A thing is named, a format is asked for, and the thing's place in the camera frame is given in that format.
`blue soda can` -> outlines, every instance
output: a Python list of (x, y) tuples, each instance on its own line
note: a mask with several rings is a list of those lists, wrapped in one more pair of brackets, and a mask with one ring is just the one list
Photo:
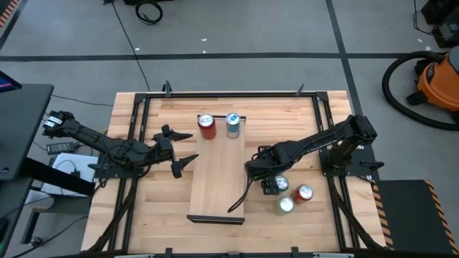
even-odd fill
[(225, 119), (227, 122), (227, 135), (229, 138), (239, 137), (239, 124), (241, 118), (236, 113), (230, 113)]

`wooden table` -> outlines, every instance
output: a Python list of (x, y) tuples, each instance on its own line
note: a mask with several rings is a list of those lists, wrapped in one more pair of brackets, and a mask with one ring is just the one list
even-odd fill
[[(134, 95), (117, 94), (108, 131), (110, 137), (127, 137)], [(346, 92), (330, 91), (328, 96), (334, 122), (346, 119), (351, 114)], [(160, 132), (162, 125), (169, 124), (178, 132), (194, 134), (194, 137), (174, 144), (177, 158), (195, 154), (199, 136), (197, 114), (226, 115), (231, 111), (247, 117), (246, 160), (256, 153), (259, 145), (299, 140), (318, 131), (310, 98), (153, 99), (148, 112), (146, 143), (153, 145), (150, 140), (153, 134)], [(141, 115), (139, 111), (135, 137), (139, 134)], [(245, 223), (242, 226), (195, 224), (186, 218), (193, 165), (190, 163), (185, 168), (182, 178), (175, 179), (170, 171), (170, 163), (162, 163), (154, 166), (139, 181), (129, 253), (164, 253), (167, 247), (172, 247), (174, 253), (291, 252), (291, 247), (299, 247), (300, 252), (339, 250), (328, 185), (322, 176), (317, 152), (304, 156), (285, 172), (290, 181), (290, 190), (301, 183), (312, 186), (314, 197), (311, 201), (297, 206), (292, 214), (276, 216), (273, 202), (278, 197), (264, 196), (260, 184), (254, 183), (244, 203)], [(370, 184), (359, 178), (348, 177), (347, 180), (356, 218), (373, 239), (384, 246), (384, 235)], [(108, 185), (94, 196), (82, 250), (94, 244), (111, 220), (118, 182), (118, 179), (110, 179)], [(350, 246), (347, 221), (343, 214), (341, 218), (344, 221), (346, 243)], [(120, 223), (117, 248), (120, 248), (123, 227), (123, 223)]]

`soda can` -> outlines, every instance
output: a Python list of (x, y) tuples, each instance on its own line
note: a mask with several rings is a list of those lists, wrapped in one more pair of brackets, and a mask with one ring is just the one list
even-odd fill
[(227, 135), (229, 138), (239, 137), (239, 124), (241, 118), (236, 113), (230, 113), (225, 119), (227, 122)]
[(279, 192), (286, 191), (290, 185), (285, 176), (276, 176), (275, 182), (278, 184)]
[(206, 140), (211, 140), (217, 135), (215, 119), (212, 115), (204, 114), (198, 117), (198, 126), (201, 135)]
[(285, 215), (293, 212), (295, 208), (295, 203), (293, 202), (292, 198), (289, 196), (280, 197), (274, 203), (274, 212), (277, 215)]
[(295, 204), (301, 204), (305, 201), (309, 201), (313, 198), (313, 196), (314, 196), (313, 189), (307, 184), (300, 185), (290, 195), (290, 197), (292, 197)]

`orange shop vac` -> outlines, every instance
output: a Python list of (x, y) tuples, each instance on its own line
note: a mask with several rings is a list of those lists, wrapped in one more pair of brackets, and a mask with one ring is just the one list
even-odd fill
[[(392, 95), (389, 80), (392, 73), (403, 63), (411, 59), (419, 59), (415, 71), (419, 75), (417, 92), (407, 97), (410, 105), (430, 103), (451, 112), (456, 123), (444, 123), (420, 115), (402, 105)], [(442, 130), (459, 130), (459, 46), (448, 53), (438, 54), (428, 51), (410, 53), (395, 60), (382, 78), (382, 92), (387, 102), (403, 115), (433, 128)]]

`silver can lid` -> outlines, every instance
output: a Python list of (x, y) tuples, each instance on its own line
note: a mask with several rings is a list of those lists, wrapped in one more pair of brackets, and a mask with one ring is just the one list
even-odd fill
[(314, 195), (313, 189), (308, 185), (300, 186), (299, 192), (300, 192), (301, 198), (303, 198), (305, 200), (309, 200), (309, 199), (313, 198), (313, 195)]
[(230, 125), (237, 125), (240, 122), (241, 118), (236, 113), (230, 113), (227, 115), (226, 121)]
[(200, 115), (198, 118), (198, 123), (201, 126), (207, 127), (214, 122), (214, 117), (208, 114)]
[(292, 198), (288, 196), (284, 196), (280, 199), (279, 206), (280, 206), (280, 209), (282, 209), (283, 211), (290, 212), (295, 207), (295, 204), (293, 203)]
[(276, 176), (275, 182), (278, 184), (280, 190), (286, 190), (288, 188), (288, 180), (285, 176)]

